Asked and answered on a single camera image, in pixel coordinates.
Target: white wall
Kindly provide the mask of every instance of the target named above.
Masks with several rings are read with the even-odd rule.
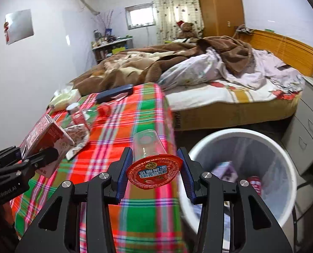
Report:
[[[243,0],[246,26],[299,40],[313,47],[313,9],[307,0]]]
[[[34,36],[6,45],[5,14],[24,9]],[[93,26],[79,0],[0,0],[0,149],[19,145],[59,85],[92,65]]]
[[[95,10],[105,12],[113,9],[112,16],[112,34],[115,36],[133,36],[133,45],[135,48],[156,45],[156,26],[147,28],[136,28],[128,30],[125,16],[125,7],[150,3],[153,0],[91,0]]]

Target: blue case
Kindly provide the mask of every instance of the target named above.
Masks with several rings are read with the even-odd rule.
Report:
[[[131,95],[133,93],[133,85],[125,85],[99,93],[96,97],[97,104],[112,101],[112,97],[125,92],[128,92],[128,95]]]

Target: teddy bear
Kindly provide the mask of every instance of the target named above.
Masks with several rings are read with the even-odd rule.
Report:
[[[189,38],[198,38],[198,34],[193,31],[193,23],[186,23],[184,21],[177,22],[177,25],[181,29],[181,32],[178,34],[178,39],[189,39]]]

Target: wooden wardrobe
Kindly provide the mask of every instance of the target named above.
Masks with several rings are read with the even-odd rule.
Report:
[[[244,24],[242,0],[199,0],[204,23],[203,36],[233,36]]]

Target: santa hat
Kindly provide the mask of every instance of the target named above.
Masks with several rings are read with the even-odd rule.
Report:
[[[183,23],[184,23],[184,21],[182,21],[182,20],[180,20],[179,22],[176,22],[176,24],[179,26],[179,28],[181,28]]]

